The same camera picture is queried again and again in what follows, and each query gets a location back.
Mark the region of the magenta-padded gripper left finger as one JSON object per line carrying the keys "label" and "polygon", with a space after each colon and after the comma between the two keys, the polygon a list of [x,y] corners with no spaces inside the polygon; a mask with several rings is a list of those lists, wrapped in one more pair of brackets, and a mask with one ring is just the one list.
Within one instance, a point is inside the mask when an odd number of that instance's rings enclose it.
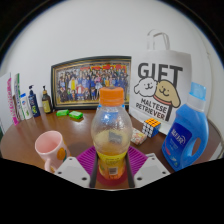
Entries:
{"label": "magenta-padded gripper left finger", "polygon": [[94,188],[97,178],[98,156],[90,147],[77,157],[68,157],[55,174],[84,188]]}

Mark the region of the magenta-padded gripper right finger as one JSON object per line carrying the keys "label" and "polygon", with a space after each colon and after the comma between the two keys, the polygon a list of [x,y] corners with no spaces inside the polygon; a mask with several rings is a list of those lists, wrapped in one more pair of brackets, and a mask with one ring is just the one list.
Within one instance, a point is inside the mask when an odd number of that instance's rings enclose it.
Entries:
{"label": "magenta-padded gripper right finger", "polygon": [[127,152],[126,167],[130,188],[143,187],[170,174],[154,153],[145,155],[132,146]]}

